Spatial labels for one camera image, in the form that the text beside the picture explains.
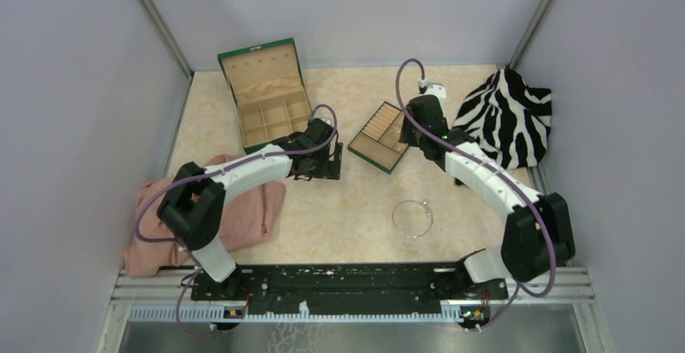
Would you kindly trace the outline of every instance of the beige tabletop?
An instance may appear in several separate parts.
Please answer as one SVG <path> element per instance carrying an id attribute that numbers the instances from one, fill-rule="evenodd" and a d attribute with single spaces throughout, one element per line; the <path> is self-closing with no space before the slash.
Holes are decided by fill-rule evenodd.
<path id="1" fill-rule="evenodd" d="M 495 71 L 494 65 L 427 66 L 427 78 L 448 92 L 451 123 L 461 101 Z M 347 144 L 383 101 L 394 98 L 395 67 L 304 69 L 312 106 L 327 103 L 338 115 L 342 155 L 339 181 L 285 179 L 287 191 L 273 236 L 232 252 L 238 263 L 372 263 L 457 260 L 495 246 L 504 226 L 467 187 L 410 149 L 390 175 L 347 150 Z M 402 79 L 403 98 L 416 92 L 418 69 Z M 219 153 L 244 153 L 233 99 L 221 72 L 198 72 L 191 87 L 170 174 L 186 162 L 204 163 Z M 525 169 L 512 174 L 530 184 Z M 423 237 L 402 236 L 392 213 L 403 200 L 427 200 L 434 224 Z"/>

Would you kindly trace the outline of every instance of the zebra print cloth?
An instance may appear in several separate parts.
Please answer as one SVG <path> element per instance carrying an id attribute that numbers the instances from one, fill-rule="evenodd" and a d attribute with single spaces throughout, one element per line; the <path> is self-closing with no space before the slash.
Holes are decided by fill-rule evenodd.
<path id="1" fill-rule="evenodd" d="M 512 69 L 500 69 L 461 104 L 452 127 L 464 129 L 505 169 L 532 167 L 547 151 L 552 91 L 531 88 Z"/>

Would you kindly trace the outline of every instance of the open jewelry box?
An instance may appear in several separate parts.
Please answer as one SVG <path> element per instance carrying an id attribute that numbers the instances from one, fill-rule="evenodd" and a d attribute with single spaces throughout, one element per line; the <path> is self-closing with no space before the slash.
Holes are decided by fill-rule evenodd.
<path id="1" fill-rule="evenodd" d="M 242 145 L 247 153 L 307 128 L 312 108 L 293 38 L 218 56 L 233 92 Z"/>

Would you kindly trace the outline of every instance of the black and white striped fabric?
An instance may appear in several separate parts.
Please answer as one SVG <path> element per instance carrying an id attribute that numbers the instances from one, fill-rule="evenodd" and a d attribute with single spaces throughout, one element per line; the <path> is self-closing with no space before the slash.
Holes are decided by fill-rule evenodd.
<path id="1" fill-rule="evenodd" d="M 552 91 L 531 88 L 513 69 L 501 69 L 471 92 L 452 127 L 464 129 L 505 169 L 532 167 L 547 151 Z"/>

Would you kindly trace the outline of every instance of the pink cloth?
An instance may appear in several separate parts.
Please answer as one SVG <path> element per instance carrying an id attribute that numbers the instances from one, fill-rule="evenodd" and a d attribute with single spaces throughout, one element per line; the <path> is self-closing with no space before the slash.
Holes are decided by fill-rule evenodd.
<path id="1" fill-rule="evenodd" d="M 205 166 L 218 165 L 237 157 L 218 155 Z M 167 177 L 146 183 L 138 190 L 137 207 L 156 192 L 168 186 L 173 179 Z M 239 195 L 224 206 L 219 226 L 219 238 L 227 250 L 239 250 L 264 242 L 269 238 L 280 215 L 285 198 L 282 183 L 269 182 Z M 141 233 L 152 238 L 173 237 L 169 228 L 157 217 L 162 197 L 150 206 L 141 220 Z M 176 242 L 142 242 L 133 236 L 124 250 L 126 275 L 152 276 L 161 266 L 179 266 L 188 260 L 185 251 L 178 250 Z"/>

